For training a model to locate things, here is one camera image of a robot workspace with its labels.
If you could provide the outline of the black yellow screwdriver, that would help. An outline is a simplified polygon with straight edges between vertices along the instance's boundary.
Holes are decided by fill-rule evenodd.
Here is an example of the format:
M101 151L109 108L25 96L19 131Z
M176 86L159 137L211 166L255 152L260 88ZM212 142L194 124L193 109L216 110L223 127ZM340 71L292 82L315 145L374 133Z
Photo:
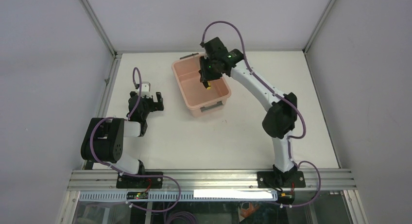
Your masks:
M202 82L202 84L203 84L203 86L205 87L205 89L207 89L207 90L211 89L211 83L210 83L210 81Z

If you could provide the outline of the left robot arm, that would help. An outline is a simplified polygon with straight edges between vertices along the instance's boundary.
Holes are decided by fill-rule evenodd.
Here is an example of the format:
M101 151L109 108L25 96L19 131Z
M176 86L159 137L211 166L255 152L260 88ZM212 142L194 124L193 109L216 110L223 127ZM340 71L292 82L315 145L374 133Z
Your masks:
M163 111L161 92L154 96L143 92L130 92L128 109L133 111L130 120L124 118L92 118L81 146L81 157L94 163L101 163L116 170L120 175L137 174L145 176L144 164L126 154L123 150L125 138L143 137L147 131L147 118L151 112Z

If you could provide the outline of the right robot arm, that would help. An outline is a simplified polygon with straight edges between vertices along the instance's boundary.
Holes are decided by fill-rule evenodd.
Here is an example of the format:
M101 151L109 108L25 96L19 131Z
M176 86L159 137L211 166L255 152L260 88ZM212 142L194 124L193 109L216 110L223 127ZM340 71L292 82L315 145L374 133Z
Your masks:
M266 111L263 130L273 140L274 174L278 180L290 179L297 172L297 166L291 161L288 141L298 117L296 95L292 92L277 94L273 86L252 70L241 51L228 51L218 37L200 45L205 50L199 59L200 82L205 88L210 88L212 81L225 74L243 85L259 101Z

